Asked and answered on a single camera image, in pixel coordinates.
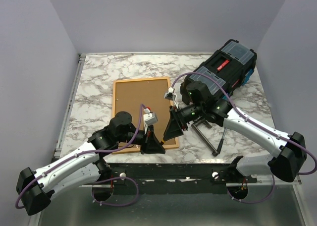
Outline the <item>orange wooden picture frame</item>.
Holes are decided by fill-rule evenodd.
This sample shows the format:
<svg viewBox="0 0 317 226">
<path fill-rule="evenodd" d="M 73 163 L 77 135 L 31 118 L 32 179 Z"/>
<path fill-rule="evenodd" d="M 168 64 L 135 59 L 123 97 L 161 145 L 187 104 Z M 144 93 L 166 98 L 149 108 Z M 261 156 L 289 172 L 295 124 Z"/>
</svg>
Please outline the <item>orange wooden picture frame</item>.
<svg viewBox="0 0 317 226">
<path fill-rule="evenodd" d="M 143 114 L 145 108 L 150 108 L 158 117 L 158 122 L 149 126 L 161 142 L 166 126 L 170 119 L 169 109 L 172 101 L 163 96 L 171 87 L 170 78 L 154 77 L 141 79 L 116 80 L 113 84 L 112 118 L 118 112 L 128 112 L 132 115 L 132 123 L 139 130 L 144 130 Z M 172 138 L 163 145 L 165 153 L 169 149 L 179 147 L 178 138 Z M 141 153 L 139 145 L 130 145 L 118 151 L 124 153 Z"/>
</svg>

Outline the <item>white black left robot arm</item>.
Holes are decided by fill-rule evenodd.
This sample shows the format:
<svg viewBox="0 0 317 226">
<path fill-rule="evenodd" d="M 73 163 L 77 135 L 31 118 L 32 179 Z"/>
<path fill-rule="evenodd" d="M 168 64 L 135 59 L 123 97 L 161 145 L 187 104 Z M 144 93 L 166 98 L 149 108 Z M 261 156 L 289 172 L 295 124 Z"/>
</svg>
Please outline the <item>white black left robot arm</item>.
<svg viewBox="0 0 317 226">
<path fill-rule="evenodd" d="M 25 168 L 18 177 L 16 208 L 35 215 L 62 192 L 87 183 L 106 183 L 113 174 L 104 157 L 120 151 L 120 143 L 126 147 L 139 145 L 146 154 L 165 153 L 154 134 L 157 121 L 157 115 L 149 108 L 140 109 L 137 126 L 133 125 L 131 114 L 118 112 L 109 125 L 95 131 L 73 152 L 36 170 Z"/>
</svg>

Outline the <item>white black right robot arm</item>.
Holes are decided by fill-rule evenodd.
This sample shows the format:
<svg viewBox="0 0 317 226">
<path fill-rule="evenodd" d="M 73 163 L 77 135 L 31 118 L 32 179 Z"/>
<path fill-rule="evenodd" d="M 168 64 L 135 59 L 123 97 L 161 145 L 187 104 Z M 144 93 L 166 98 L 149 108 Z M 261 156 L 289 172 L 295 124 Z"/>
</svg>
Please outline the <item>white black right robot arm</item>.
<svg viewBox="0 0 317 226">
<path fill-rule="evenodd" d="M 170 106 L 170 119 L 163 134 L 163 142 L 183 135 L 187 124 L 198 118 L 238 132 L 268 151 L 257 157 L 237 157 L 228 177 L 240 182 L 252 174 L 273 174 L 285 182 L 293 182 L 307 159 L 304 151 L 305 139 L 302 134 L 292 135 L 273 129 L 243 113 L 235 111 L 232 105 L 219 99 L 213 103 L 206 84 L 200 81 L 190 83 L 186 90 L 192 104 L 185 108 Z"/>
</svg>

